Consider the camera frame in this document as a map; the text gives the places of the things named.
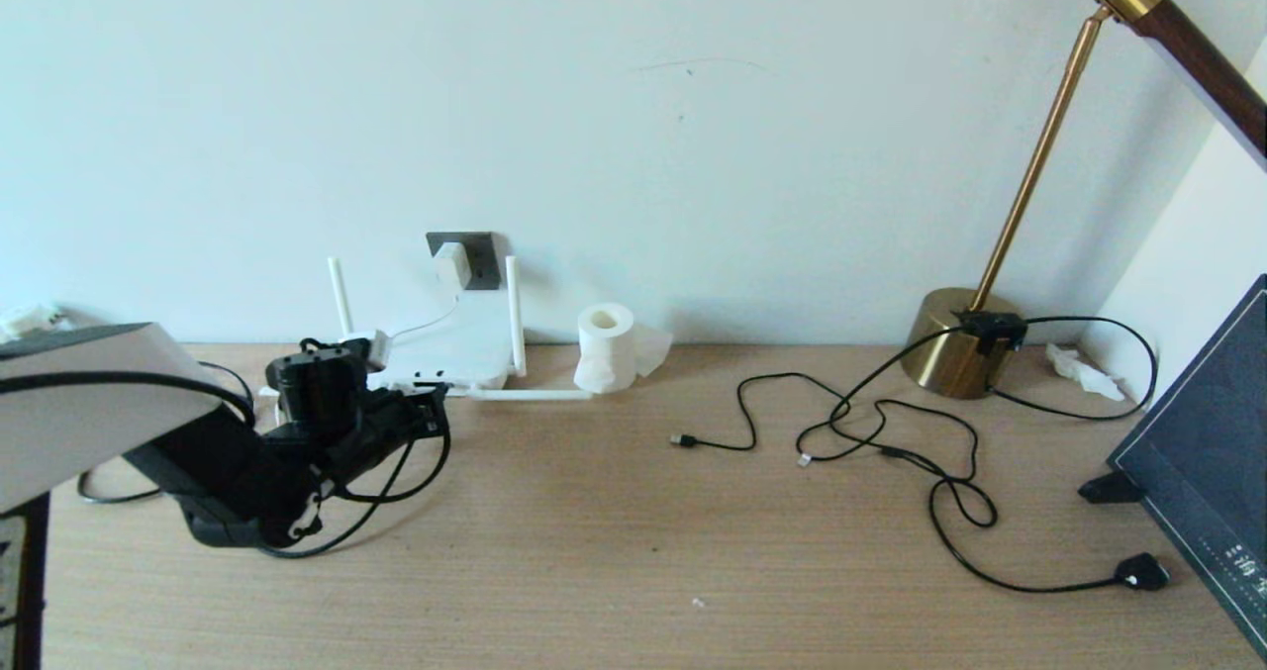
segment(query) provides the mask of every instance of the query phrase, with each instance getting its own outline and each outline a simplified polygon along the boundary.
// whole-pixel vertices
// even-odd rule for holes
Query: gray outlet plate
[[[427,246],[431,256],[449,242],[461,242],[466,247],[466,261],[471,265],[469,291],[494,291],[502,288],[502,272],[497,267],[497,251],[493,250],[493,233],[427,233]]]

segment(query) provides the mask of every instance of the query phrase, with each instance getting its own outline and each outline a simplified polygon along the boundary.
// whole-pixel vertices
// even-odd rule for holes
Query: power plug
[[[454,295],[466,290],[471,282],[471,263],[461,242],[445,242],[432,261],[436,263],[436,279],[445,290]]]

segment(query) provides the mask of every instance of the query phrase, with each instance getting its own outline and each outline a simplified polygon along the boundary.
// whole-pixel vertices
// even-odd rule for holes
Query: black stand
[[[13,621],[16,637],[13,648],[14,670],[37,670],[39,667],[39,645],[43,636],[44,613],[44,559],[48,548],[48,493],[38,495],[27,504],[4,513],[0,517],[22,517],[25,519],[27,533],[22,548],[3,550],[4,553],[20,553],[22,566],[16,579],[6,579],[18,584],[18,608],[5,609],[5,619]],[[9,659],[0,657],[0,667]]]
[[[1091,480],[1078,488],[1078,494],[1091,504],[1125,504],[1144,499],[1144,490],[1121,470]]]

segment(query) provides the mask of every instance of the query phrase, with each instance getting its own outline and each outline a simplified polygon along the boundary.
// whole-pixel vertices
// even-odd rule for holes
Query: robotic arm
[[[15,433],[0,438],[0,460],[15,467],[0,475],[0,509],[123,453],[176,499],[200,542],[286,548],[321,531],[322,499],[350,495],[402,446],[449,436],[443,385],[371,391],[369,366],[357,341],[274,360],[266,376],[289,422],[261,436],[222,400],[153,388],[213,388],[155,324],[0,346],[0,422]]]

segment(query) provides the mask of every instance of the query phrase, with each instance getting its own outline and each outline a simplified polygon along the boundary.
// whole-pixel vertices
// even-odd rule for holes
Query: black cable
[[[433,481],[436,476],[440,475],[440,471],[443,470],[445,467],[445,462],[449,461],[449,448],[451,445],[452,445],[452,436],[449,433],[449,431],[445,431],[443,446],[440,448],[440,458],[436,461],[436,467],[431,471],[431,475],[427,475],[426,480],[421,481],[421,484],[418,484],[416,488],[411,490],[393,495],[389,495],[388,490],[383,490],[383,493],[376,495],[361,495],[361,494],[353,494],[352,490],[348,490],[346,485],[340,485],[334,488],[334,495],[338,499],[346,499],[347,502],[359,502],[364,504],[392,504],[395,502],[409,499],[412,495],[416,495],[421,493],[421,490],[427,489],[427,485],[430,485],[431,481]]]
[[[1135,404],[1134,408],[1128,409],[1128,412],[1125,413],[1117,413],[1117,414],[1071,413],[1067,409],[1048,408],[1045,405],[1033,403],[1031,400],[1024,400],[1016,398],[1014,395],[1007,394],[1007,391],[1001,391],[996,389],[995,386],[987,388],[986,389],[987,391],[991,391],[992,394],[997,395],[998,398],[1002,398],[1003,400],[1012,400],[1012,403],[1024,405],[1025,408],[1040,409],[1044,413],[1052,413],[1052,414],[1064,414],[1066,418],[1077,418],[1078,420],[1120,420],[1121,418],[1128,418],[1131,417],[1131,414],[1139,413],[1140,409],[1144,409],[1144,407],[1148,405],[1148,401],[1153,399],[1153,394],[1154,391],[1157,391],[1157,353],[1154,353],[1153,346],[1148,346],[1148,342],[1144,341],[1144,337],[1139,336],[1139,332],[1136,332],[1135,328],[1130,328],[1126,324],[1117,322],[1117,319],[1106,319],[1104,317],[1038,317],[1035,319],[1026,319],[1025,322],[1028,324],[1045,324],[1049,322],[1102,322],[1105,324],[1112,324],[1115,327],[1125,328],[1126,333],[1135,337],[1135,341],[1138,341],[1140,346],[1144,346],[1144,351],[1148,353],[1148,363],[1149,363],[1148,391],[1144,391],[1144,396],[1139,399],[1139,403]]]
[[[252,394],[251,386],[246,385],[243,377],[238,376],[234,369],[229,369],[228,366],[220,366],[219,363],[212,363],[209,360],[199,360],[198,363],[204,369],[215,369],[215,371],[223,371],[226,374],[231,374],[231,376],[234,376],[237,382],[239,382],[239,385],[242,386],[242,398],[246,399],[246,403],[251,407],[251,409],[255,409],[255,394]]]
[[[237,379],[237,382],[241,382],[242,385],[242,391],[247,400],[247,404],[251,407],[251,409],[255,409],[255,396],[251,395],[251,386],[246,385],[246,381],[242,380],[242,376],[239,376],[237,371],[233,371],[233,369],[228,369],[226,366],[220,366],[219,363],[212,363],[208,360],[199,360],[198,363],[204,369],[217,369],[217,371],[224,371],[226,374],[231,374],[231,376],[234,376]],[[80,499],[90,504],[127,504],[129,502],[141,502],[141,499],[153,499],[156,498],[156,495],[162,494],[161,489],[155,488],[148,491],[129,494],[129,495],[94,495],[87,491],[89,479],[91,477],[91,475],[92,470],[82,471],[79,476],[79,480],[75,483],[75,490],[80,495]]]
[[[933,462],[927,457],[924,457],[924,455],[912,452],[910,450],[903,450],[900,447],[875,443],[874,438],[879,434],[881,431],[884,429],[884,423],[888,422],[888,417],[887,414],[884,414],[883,405],[900,405],[902,408],[915,409],[916,412],[920,413],[938,414],[938,417],[940,418],[946,418],[948,420],[959,423],[959,427],[963,427],[964,431],[968,431],[968,437],[972,441],[972,447],[969,448],[968,453],[968,474],[963,476],[952,475],[950,472],[946,472],[936,462]],[[854,448],[851,450],[858,450],[864,446],[874,447],[878,448],[884,457],[903,460],[906,462],[914,464],[916,467],[924,470],[925,472],[929,472],[930,475],[939,477],[938,481],[929,490],[929,519],[931,519],[933,528],[936,531],[938,538],[940,538],[941,543],[945,545],[946,551],[950,552],[950,556],[953,556],[955,561],[959,562],[960,566],[971,571],[974,576],[977,576],[983,581],[991,583],[996,586],[1001,586],[1014,591],[1031,593],[1031,594],[1072,593],[1088,589],[1098,589],[1104,586],[1112,586],[1123,583],[1120,579],[1117,579],[1117,576],[1111,576],[1096,581],[1087,581],[1082,584],[1068,584],[1062,586],[1022,586],[1020,584],[1011,584],[1003,581],[1002,579],[991,576],[986,571],[978,569],[976,565],[968,561],[968,559],[954,546],[954,542],[950,541],[950,536],[946,534],[945,529],[941,527],[941,521],[938,517],[938,509],[936,509],[938,490],[948,488],[950,493],[954,494],[954,500],[955,505],[959,508],[959,514],[963,515],[963,518],[967,519],[969,523],[972,523],[974,527],[977,527],[978,529],[988,529],[998,523],[998,508],[996,507],[993,499],[991,499],[991,495],[986,493],[986,490],[981,489],[973,481],[977,476],[977,451],[981,447],[981,436],[978,434],[977,429],[972,427],[972,423],[964,420],[964,418],[959,418],[958,414],[946,413],[944,412],[944,409],[924,408],[920,405],[903,403],[903,400],[893,400],[893,399],[875,400],[873,407],[875,408],[875,412],[879,413],[881,422],[879,426],[877,426],[875,431],[869,437],[855,438],[853,436],[849,436],[846,432],[841,431],[836,431],[836,434],[855,441],[858,445],[855,445]],[[978,519],[977,517],[973,515],[973,513],[968,510],[968,508],[963,503],[963,495],[960,495],[959,491],[960,488],[973,493],[974,495],[977,495],[977,499],[979,499],[983,504],[986,504],[987,517],[984,519]]]
[[[413,441],[409,441],[409,443],[404,446],[404,452],[400,453],[400,458],[397,462],[397,466],[394,467],[394,470],[392,470],[392,476],[388,477],[388,484],[383,486],[383,494],[386,494],[388,490],[392,489],[392,485],[395,484],[395,479],[398,475],[400,475],[400,470],[404,467],[404,461],[409,458],[409,453],[412,452],[412,450],[413,450]],[[261,546],[256,548],[258,548],[267,556],[272,556],[275,559],[309,559],[312,556],[317,556],[317,553],[326,553],[331,548],[334,548],[336,546],[343,543],[343,541],[355,534],[357,529],[361,529],[361,527],[364,527],[365,523],[370,521],[370,517],[374,517],[374,513],[378,512],[378,509],[379,509],[378,503],[371,504],[370,508],[365,510],[365,514],[362,514],[361,518],[356,521],[356,523],[345,529],[343,533],[341,533],[340,536],[336,536],[333,540],[321,546],[304,548],[303,551],[284,551],[280,548],[272,548],[267,546]]]
[[[304,337],[304,339],[299,339],[299,351],[304,351],[304,353],[309,353],[309,350],[323,350],[323,348],[337,348],[337,347],[334,344],[331,344],[331,342],[321,342],[314,339],[313,337]]]
[[[1135,337],[1135,339],[1138,342],[1140,342],[1142,346],[1144,346],[1144,351],[1148,353],[1149,365],[1150,365],[1148,391],[1145,391],[1145,394],[1140,399],[1139,404],[1136,404],[1131,409],[1128,409],[1128,412],[1119,413],[1119,414],[1078,414],[1078,413],[1064,412],[1063,409],[1048,408],[1048,407],[1044,407],[1044,405],[1040,405],[1040,404],[1031,403],[1031,400],[1022,400],[1022,399],[1011,396],[1011,395],[1006,394],[1005,391],[1000,391],[1000,390],[993,389],[993,388],[988,389],[988,391],[993,391],[993,394],[1000,395],[1000,398],[1003,398],[1006,400],[1014,400],[1014,403],[1017,403],[1020,405],[1025,405],[1028,408],[1040,409],[1041,412],[1045,412],[1045,413],[1064,414],[1066,417],[1078,418],[1078,419],[1082,419],[1082,420],[1117,420],[1117,419],[1121,419],[1121,418],[1126,418],[1126,417],[1129,417],[1129,414],[1138,413],[1152,399],[1152,396],[1153,396],[1153,394],[1154,394],[1154,391],[1157,389],[1157,372],[1158,372],[1157,371],[1157,369],[1158,369],[1158,366],[1157,366],[1157,355],[1152,350],[1152,346],[1148,346],[1148,342],[1144,341],[1144,337],[1139,336],[1139,333],[1135,332],[1134,328],[1130,328],[1126,324],[1123,324],[1121,322],[1116,322],[1116,319],[1106,319],[1106,318],[1102,318],[1102,317],[1040,317],[1040,318],[1026,319],[1028,324],[1044,324],[1044,323],[1049,323],[1049,322],[1104,322],[1104,323],[1109,323],[1109,324],[1114,324],[1114,326],[1125,328],[1125,331],[1128,333],[1130,333],[1133,337]],[[945,545],[946,550],[955,559],[955,561],[958,561],[964,569],[967,569],[969,572],[972,572],[978,579],[986,580],[990,584],[993,584],[993,585],[997,585],[997,586],[1001,586],[1001,588],[1005,588],[1005,589],[1009,589],[1009,590],[1020,591],[1020,593],[1034,593],[1034,594],[1072,593],[1072,591],[1081,591],[1081,590],[1088,590],[1088,589],[1098,589],[1098,588],[1105,588],[1105,586],[1111,586],[1111,585],[1120,585],[1120,584],[1131,585],[1133,581],[1126,581],[1125,578],[1121,574],[1115,574],[1114,576],[1107,578],[1107,579],[1101,579],[1101,580],[1096,580],[1096,581],[1087,581],[1087,583],[1081,583],[1081,584],[1069,584],[1069,585],[1062,585],[1062,586],[1024,586],[1024,585],[1011,584],[1011,583],[1003,581],[1001,579],[997,579],[996,576],[991,576],[990,574],[987,574],[986,571],[982,571],[976,565],[973,565],[971,561],[968,561],[968,559],[954,546],[954,543],[950,541],[950,536],[946,534],[945,529],[941,526],[941,521],[938,517],[938,510],[936,510],[936,495],[938,495],[938,493],[943,488],[949,489],[950,493],[954,494],[955,505],[959,508],[959,513],[963,515],[963,518],[967,519],[973,526],[977,526],[981,529],[988,529],[988,528],[991,528],[991,527],[993,527],[995,524],[998,523],[998,509],[997,509],[995,502],[986,493],[986,490],[981,489],[973,481],[974,477],[977,476],[977,451],[979,448],[979,436],[978,436],[978,432],[976,431],[976,428],[972,427],[972,423],[968,423],[963,418],[959,418],[955,414],[941,412],[940,409],[922,408],[922,407],[919,407],[919,405],[914,405],[914,404],[908,404],[908,403],[902,403],[901,400],[881,399],[881,400],[875,400],[875,403],[873,404],[874,408],[875,408],[875,412],[881,417],[879,426],[877,426],[873,432],[870,432],[870,434],[867,436],[865,438],[858,438],[855,436],[851,436],[851,434],[849,434],[849,432],[845,432],[845,431],[840,429],[840,427],[837,426],[837,422],[843,420],[843,418],[846,418],[848,414],[851,412],[851,409],[853,409],[853,403],[851,403],[853,398],[864,386],[867,386],[868,382],[874,381],[875,377],[879,377],[887,369],[889,369],[891,366],[893,366],[893,363],[897,363],[901,358],[905,358],[906,356],[911,355],[911,351],[915,351],[916,348],[919,348],[919,346],[924,346],[925,342],[930,342],[930,341],[935,339],[936,337],[943,337],[943,336],[950,334],[953,332],[963,331],[963,328],[964,327],[945,328],[945,331],[933,332],[933,334],[929,334],[926,337],[920,337],[919,341],[911,342],[910,346],[906,346],[906,348],[901,350],[897,355],[895,355],[892,358],[887,360],[878,369],[874,369],[874,371],[869,372],[868,376],[865,376],[862,381],[856,382],[856,385],[850,391],[846,391],[846,394],[843,394],[843,395],[840,394],[840,391],[836,391],[836,390],[831,389],[830,386],[825,385],[824,382],[820,382],[820,381],[815,380],[815,377],[812,377],[812,376],[807,376],[806,374],[798,374],[798,372],[764,374],[763,376],[746,377],[744,381],[739,382],[739,386],[736,388],[736,395],[739,398],[740,412],[742,413],[744,420],[748,423],[748,428],[749,428],[749,432],[751,434],[751,442],[749,445],[746,445],[746,446],[730,446],[730,445],[713,443],[713,441],[701,441],[701,439],[697,439],[697,438],[694,438],[692,436],[674,436],[670,439],[674,441],[674,443],[680,445],[683,447],[706,446],[706,447],[716,447],[716,448],[721,448],[721,450],[732,450],[732,451],[750,451],[750,450],[754,450],[756,447],[756,423],[753,420],[753,415],[750,413],[750,409],[748,409],[746,400],[744,400],[744,389],[749,385],[749,382],[764,381],[764,380],[773,380],[774,377],[801,377],[802,380],[813,382],[815,386],[818,386],[820,389],[822,389],[825,391],[829,391],[831,395],[834,395],[837,399],[836,405],[831,409],[831,413],[827,414],[827,419],[826,420],[820,422],[820,423],[815,423],[815,426],[811,426],[811,427],[806,428],[805,431],[802,431],[797,436],[797,438],[796,438],[796,450],[802,456],[802,464],[808,464],[811,461],[825,462],[825,461],[831,461],[831,460],[840,460],[843,457],[846,457],[846,455],[851,455],[851,453],[856,452],[858,450],[862,450],[863,447],[874,447],[874,448],[879,450],[879,452],[882,455],[886,455],[886,457],[892,457],[892,458],[896,458],[896,460],[903,460],[903,461],[906,461],[908,464],[914,464],[914,466],[919,467],[920,470],[924,470],[925,472],[929,472],[930,475],[936,476],[938,481],[934,483],[933,488],[929,490],[929,507],[927,507],[929,508],[929,518],[933,522],[933,528],[936,531],[938,538],[941,540],[941,543]],[[901,405],[903,408],[915,409],[916,412],[920,412],[920,413],[938,414],[941,418],[946,418],[949,420],[959,423],[959,426],[963,426],[964,429],[968,431],[968,436],[969,436],[969,438],[972,441],[972,447],[971,447],[969,455],[968,455],[968,460],[969,460],[968,474],[963,475],[963,476],[952,475],[950,472],[946,472],[940,466],[940,464],[936,464],[933,460],[929,460],[924,455],[920,455],[917,452],[912,452],[910,450],[903,450],[903,448],[900,448],[900,447],[893,447],[893,446],[887,446],[887,445],[877,443],[875,438],[881,434],[881,432],[884,429],[884,426],[888,423],[888,417],[887,417],[887,414],[884,414],[884,409],[883,409],[883,405],[887,405],[887,404]],[[807,455],[805,452],[805,448],[802,447],[802,443],[803,443],[806,436],[808,436],[811,432],[815,432],[815,431],[818,431],[818,429],[822,429],[822,428],[830,428],[831,432],[835,432],[836,436],[839,436],[839,437],[841,437],[844,439],[851,441],[854,445],[851,445],[850,447],[843,450],[841,452],[839,452],[836,455],[824,455],[824,457],[815,457],[815,455]],[[963,494],[960,493],[960,489],[971,491],[972,494],[977,495],[977,498],[983,504],[986,504],[986,509],[987,509],[988,513],[987,513],[987,517],[984,519],[978,519],[977,517],[973,515],[973,513],[971,513],[968,510],[968,508],[964,505]]]
[[[372,517],[374,513],[378,512],[379,505],[385,504],[385,500],[389,500],[393,496],[388,495],[388,493],[392,491],[392,485],[395,484],[397,477],[400,475],[400,470],[404,467],[405,460],[409,458],[409,453],[413,450],[414,442],[416,441],[409,441],[409,443],[405,445],[404,452],[400,453],[400,458],[397,462],[397,466],[394,467],[394,470],[392,470],[392,476],[388,477],[388,483],[383,485],[383,491],[378,495],[378,498],[369,498],[372,499],[372,502],[370,502],[370,508],[365,510],[365,514],[362,514],[361,518],[357,519],[355,524],[343,531],[343,533],[336,536],[333,540],[321,546],[307,548],[304,551],[283,551],[280,548],[258,547],[260,551],[276,559],[308,559],[310,556],[317,556],[317,553],[324,553],[331,548],[334,548],[345,540],[355,534],[357,529],[361,529],[361,527],[364,527],[365,523],[370,521],[370,517]],[[422,489],[426,488],[426,485],[430,485],[431,481],[435,480],[437,475],[440,475],[440,471],[445,467],[445,461],[449,460],[449,448],[451,445],[452,445],[452,436],[449,433],[449,431],[445,431],[443,448],[440,452],[440,458],[436,461],[436,467],[431,471],[431,475],[427,476],[426,481],[423,481],[421,485],[417,485],[417,488],[408,490],[408,493],[403,493],[402,495],[399,495],[400,499],[404,499],[407,495],[418,494]]]
[[[141,499],[153,499],[156,495],[161,495],[162,490],[155,488],[148,491],[129,494],[129,495],[94,495],[87,491],[87,480],[92,475],[92,470],[80,472],[79,481],[75,484],[75,490],[80,495],[80,499],[90,504],[127,504],[129,502],[141,502]]]
[[[194,377],[169,376],[169,374],[150,374],[139,371],[66,371],[60,374],[33,374],[33,376],[5,377],[0,380],[0,395],[14,391],[28,391],[38,389],[54,389],[63,386],[99,386],[99,385],[141,385],[177,389],[188,391],[201,391],[213,395],[241,415],[242,422],[248,427],[255,427],[255,410],[234,391],[227,391],[212,382],[195,381]]]
[[[879,369],[874,369],[874,371],[872,371],[870,374],[868,374],[867,377],[864,377],[858,385],[855,385],[853,388],[853,390],[848,391],[848,394],[845,394],[845,395],[840,395],[836,390],[832,389],[832,386],[826,385],[826,382],[818,381],[817,377],[808,376],[808,374],[798,374],[798,372],[794,372],[794,371],[787,372],[787,374],[764,374],[763,376],[744,377],[744,380],[740,381],[739,386],[735,389],[735,396],[739,399],[739,409],[744,414],[744,420],[748,422],[748,432],[751,436],[751,441],[749,441],[749,443],[746,446],[732,446],[732,445],[715,443],[715,441],[702,441],[702,439],[699,439],[699,438],[697,438],[694,436],[673,436],[669,439],[673,441],[674,445],[678,445],[678,446],[682,446],[682,447],[703,446],[703,447],[716,447],[718,450],[732,450],[732,451],[737,451],[737,452],[748,452],[750,450],[755,450],[756,448],[756,423],[753,420],[753,415],[748,410],[748,403],[746,403],[746,400],[744,400],[744,389],[749,385],[749,382],[773,380],[774,377],[801,377],[802,380],[813,382],[813,385],[818,386],[820,389],[822,389],[825,391],[829,391],[831,395],[834,395],[835,398],[837,398],[840,400],[840,403],[837,403],[836,407],[832,408],[831,414],[829,414],[829,418],[826,420],[824,420],[822,423],[815,423],[815,426],[810,426],[808,428],[801,431],[801,434],[797,436],[797,438],[796,438],[796,450],[801,455],[805,455],[805,450],[801,448],[801,441],[803,441],[805,437],[808,436],[811,432],[817,431],[820,428],[826,428],[829,426],[832,426],[832,423],[835,420],[839,420],[840,418],[843,418],[846,414],[849,414],[849,410],[851,409],[851,405],[850,405],[849,400],[856,394],[856,391],[860,391],[868,382],[874,381],[875,377],[878,377],[879,374],[883,374],[884,371],[887,371],[887,369],[889,369],[889,366],[892,366],[892,363],[897,363],[901,358],[905,358],[906,356],[908,356],[911,353],[911,351],[915,351],[915,350],[920,348],[920,346],[924,346],[927,342],[930,342],[933,339],[936,339],[936,337],[944,337],[946,334],[952,334],[954,332],[962,332],[962,331],[963,331],[963,327],[950,327],[950,328],[945,328],[944,331],[940,331],[940,332],[933,332],[931,334],[929,334],[926,337],[920,337],[919,341],[911,342],[911,344],[906,346],[906,348],[903,348],[901,351],[897,351],[897,355],[895,355],[892,358],[889,358],[884,363],[882,363]],[[829,461],[829,460],[837,460],[837,458],[844,457],[844,455],[849,455],[854,450],[858,450],[858,447],[862,447],[862,446],[860,445],[859,446],[854,446],[853,448],[846,450],[845,452],[843,452],[840,455],[830,455],[830,457],[812,457],[811,456],[810,460],[820,461],[820,462]]]

